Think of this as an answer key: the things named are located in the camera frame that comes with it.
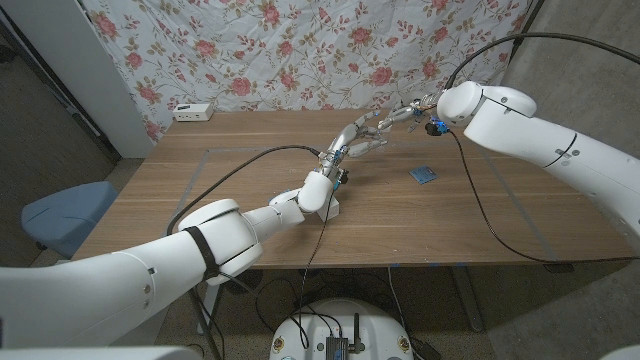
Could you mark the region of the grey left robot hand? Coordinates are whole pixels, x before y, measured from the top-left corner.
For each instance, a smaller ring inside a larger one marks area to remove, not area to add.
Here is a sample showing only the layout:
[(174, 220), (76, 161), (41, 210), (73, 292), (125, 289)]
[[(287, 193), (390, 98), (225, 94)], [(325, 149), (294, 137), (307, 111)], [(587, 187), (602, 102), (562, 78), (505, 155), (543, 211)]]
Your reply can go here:
[(388, 140), (381, 135), (377, 127), (366, 125), (368, 120), (376, 119), (378, 115), (378, 111), (371, 111), (345, 126), (328, 149), (318, 155), (319, 165), (315, 172), (335, 181), (339, 165), (345, 157), (361, 157), (370, 150), (386, 145)]

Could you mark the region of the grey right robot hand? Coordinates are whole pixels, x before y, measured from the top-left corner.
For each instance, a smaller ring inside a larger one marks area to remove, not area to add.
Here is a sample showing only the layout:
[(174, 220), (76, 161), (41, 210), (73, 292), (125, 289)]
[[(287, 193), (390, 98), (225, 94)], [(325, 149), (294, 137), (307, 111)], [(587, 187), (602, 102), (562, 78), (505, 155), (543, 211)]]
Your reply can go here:
[(380, 132), (385, 132), (388, 131), (392, 125), (405, 122), (410, 118), (414, 118), (415, 122), (419, 124), (422, 117), (435, 115), (441, 95), (442, 92), (426, 94), (421, 98), (414, 99), (408, 105), (400, 101), (389, 111), (383, 120), (379, 121), (377, 129)]

